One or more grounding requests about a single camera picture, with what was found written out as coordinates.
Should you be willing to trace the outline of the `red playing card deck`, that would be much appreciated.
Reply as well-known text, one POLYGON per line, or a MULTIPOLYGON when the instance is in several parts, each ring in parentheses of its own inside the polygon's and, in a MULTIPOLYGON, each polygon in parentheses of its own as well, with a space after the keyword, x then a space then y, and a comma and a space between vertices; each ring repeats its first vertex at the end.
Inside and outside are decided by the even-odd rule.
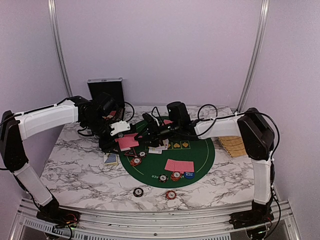
POLYGON ((135 140, 136 135, 137 133, 131 133, 115 139, 115 142, 118 143, 121 152, 127 151, 132 147, 139 146, 139 142, 135 140))

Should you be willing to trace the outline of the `red card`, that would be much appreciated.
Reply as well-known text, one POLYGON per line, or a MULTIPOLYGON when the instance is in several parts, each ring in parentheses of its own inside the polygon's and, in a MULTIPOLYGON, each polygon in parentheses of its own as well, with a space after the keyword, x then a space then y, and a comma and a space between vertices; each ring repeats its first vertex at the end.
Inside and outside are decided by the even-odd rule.
POLYGON ((179 168, 180 172, 194 172, 195 171, 193 161, 180 161, 178 168, 179 168))
POLYGON ((164 125, 169 125, 169 124, 172 124, 173 122, 171 120, 168 120, 168 119, 164 119, 163 120, 163 124, 164 125))
POLYGON ((164 169, 166 171, 171 171, 171 172, 184 172, 183 170, 183 162, 182 161, 177 161, 173 159, 168 159, 164 169))

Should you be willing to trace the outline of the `black red triangular dealer button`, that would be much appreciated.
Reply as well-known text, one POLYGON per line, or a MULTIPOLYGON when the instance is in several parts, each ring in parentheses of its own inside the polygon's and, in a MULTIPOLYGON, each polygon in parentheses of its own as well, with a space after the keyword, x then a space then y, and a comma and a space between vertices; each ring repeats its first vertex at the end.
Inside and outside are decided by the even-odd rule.
POLYGON ((137 156, 138 156, 134 148, 131 148, 131 149, 127 150, 127 151, 124 153, 124 155, 125 155, 126 157, 137 157, 137 156))

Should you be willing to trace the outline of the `blue small blind button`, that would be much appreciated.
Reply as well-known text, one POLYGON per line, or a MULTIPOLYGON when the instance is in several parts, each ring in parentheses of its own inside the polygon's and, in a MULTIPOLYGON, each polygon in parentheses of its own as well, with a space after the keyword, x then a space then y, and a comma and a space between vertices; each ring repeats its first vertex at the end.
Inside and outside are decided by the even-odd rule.
POLYGON ((184 178, 191 180, 195 177, 195 172, 184 172, 184 178))

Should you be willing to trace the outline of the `black orange 100 chip stack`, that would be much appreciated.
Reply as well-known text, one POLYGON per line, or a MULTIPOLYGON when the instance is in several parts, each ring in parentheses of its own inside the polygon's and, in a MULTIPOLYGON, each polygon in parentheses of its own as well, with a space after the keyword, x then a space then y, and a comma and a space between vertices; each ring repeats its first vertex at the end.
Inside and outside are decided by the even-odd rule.
POLYGON ((137 187, 137 188, 135 188, 135 189, 133 190, 133 195, 134 195, 135 197, 137 197, 137 198, 142 197, 143 194, 144 194, 144 191, 143 191, 143 189, 140 188, 140 187, 137 187))

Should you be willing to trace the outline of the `red beige 5 chip stack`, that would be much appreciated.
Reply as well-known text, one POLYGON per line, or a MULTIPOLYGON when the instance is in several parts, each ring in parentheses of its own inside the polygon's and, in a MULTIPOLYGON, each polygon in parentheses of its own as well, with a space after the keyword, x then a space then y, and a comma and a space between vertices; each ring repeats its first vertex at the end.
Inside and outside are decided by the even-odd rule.
POLYGON ((165 196, 166 196, 166 198, 167 198, 168 200, 174 200, 174 199, 177 197, 177 194, 176 194, 176 192, 173 191, 173 190, 168 190, 168 191, 166 192, 165 196))

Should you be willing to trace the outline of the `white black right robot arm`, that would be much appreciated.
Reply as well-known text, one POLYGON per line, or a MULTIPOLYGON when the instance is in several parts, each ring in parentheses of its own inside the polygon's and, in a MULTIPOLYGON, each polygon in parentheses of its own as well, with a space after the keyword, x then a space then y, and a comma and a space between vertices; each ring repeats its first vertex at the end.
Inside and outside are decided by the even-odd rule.
POLYGON ((191 120, 186 105, 174 101, 167 106, 170 123, 155 118, 149 113, 142 115, 146 126, 135 136, 135 140, 149 147, 158 147, 163 140, 181 137, 196 141, 210 138, 237 137, 251 159, 254 173, 254 194, 251 210, 243 212, 252 224, 258 224, 271 209, 272 185, 274 181, 273 155, 278 147, 275 138, 280 136, 278 129, 272 129, 273 119, 250 107, 244 112, 235 112, 212 119, 191 120))

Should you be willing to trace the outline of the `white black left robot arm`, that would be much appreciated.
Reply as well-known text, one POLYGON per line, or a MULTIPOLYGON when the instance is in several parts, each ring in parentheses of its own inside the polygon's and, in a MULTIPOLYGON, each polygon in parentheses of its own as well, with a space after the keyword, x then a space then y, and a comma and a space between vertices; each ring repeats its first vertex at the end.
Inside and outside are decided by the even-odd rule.
POLYGON ((39 210, 53 223, 63 219, 58 200, 41 181, 25 151, 25 141, 52 133, 65 125, 78 123, 98 137, 100 149, 107 153, 115 147, 115 136, 130 130, 124 120, 109 122, 106 117, 116 108, 116 101, 107 93, 88 100, 73 96, 58 103, 13 113, 3 113, 0 123, 0 154, 21 188, 39 204, 39 210))

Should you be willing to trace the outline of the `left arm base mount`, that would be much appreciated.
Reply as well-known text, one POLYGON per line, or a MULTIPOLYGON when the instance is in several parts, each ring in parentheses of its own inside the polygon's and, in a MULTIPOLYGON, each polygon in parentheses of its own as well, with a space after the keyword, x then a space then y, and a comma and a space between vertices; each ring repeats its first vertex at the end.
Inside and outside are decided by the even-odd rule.
POLYGON ((56 212, 47 213, 38 211, 36 217, 57 225, 57 228, 76 227, 79 223, 80 213, 74 210, 59 208, 56 212))

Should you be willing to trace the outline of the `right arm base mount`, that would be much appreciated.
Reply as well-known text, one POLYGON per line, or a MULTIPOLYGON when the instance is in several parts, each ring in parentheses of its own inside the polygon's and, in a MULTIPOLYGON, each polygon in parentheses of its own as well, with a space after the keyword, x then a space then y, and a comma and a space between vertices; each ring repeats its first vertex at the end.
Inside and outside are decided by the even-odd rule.
POLYGON ((263 214, 257 210, 246 210, 230 214, 228 222, 234 229, 240 229, 268 223, 274 219, 274 215, 270 212, 263 214))

